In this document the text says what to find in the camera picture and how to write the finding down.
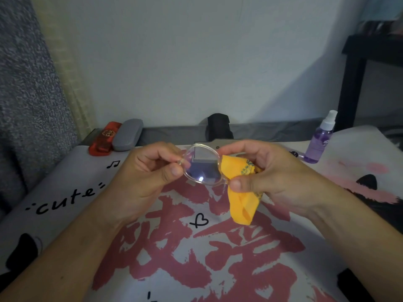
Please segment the bottle label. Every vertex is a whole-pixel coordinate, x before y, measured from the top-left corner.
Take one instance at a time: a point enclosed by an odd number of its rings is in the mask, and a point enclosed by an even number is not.
[[[308,150],[305,153],[305,156],[319,161],[320,157],[322,156],[322,153],[325,151],[325,147],[328,144],[329,140],[326,140],[322,143],[322,141],[316,139],[315,137],[312,138]]]

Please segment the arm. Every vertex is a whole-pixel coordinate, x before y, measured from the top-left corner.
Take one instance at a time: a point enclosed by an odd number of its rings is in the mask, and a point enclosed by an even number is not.
[[[183,174],[181,151],[133,150],[109,186],[1,294],[0,302],[81,301],[119,229],[141,216]]]
[[[219,149],[264,169],[230,182],[235,192],[265,192],[272,201],[309,218],[378,301],[403,301],[403,235],[353,194],[321,176],[284,148],[240,141]]]

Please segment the hand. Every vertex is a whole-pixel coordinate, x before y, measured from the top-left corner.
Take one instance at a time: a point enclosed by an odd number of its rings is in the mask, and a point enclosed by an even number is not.
[[[276,144],[245,140],[218,150],[220,155],[239,152],[245,152],[239,156],[249,159],[264,171],[233,178],[229,186],[234,192],[265,192],[274,203],[307,217],[310,209],[325,201],[330,190],[340,189]]]
[[[96,200],[101,211],[98,214],[116,227],[136,220],[154,203],[164,185],[183,175],[176,163],[181,158],[181,150],[165,142],[132,150]]]

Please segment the black table leg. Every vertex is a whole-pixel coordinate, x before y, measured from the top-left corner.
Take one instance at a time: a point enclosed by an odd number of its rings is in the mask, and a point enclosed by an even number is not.
[[[335,131],[351,128],[354,125],[366,64],[367,60],[364,58],[347,56]]]

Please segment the yellow cleaning cloth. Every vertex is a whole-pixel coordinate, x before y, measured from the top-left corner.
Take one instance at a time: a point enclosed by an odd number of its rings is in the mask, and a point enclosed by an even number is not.
[[[220,163],[221,173],[228,179],[240,175],[251,175],[262,170],[245,158],[222,156]],[[228,199],[232,219],[241,225],[250,225],[258,208],[262,194],[235,193],[228,186]]]

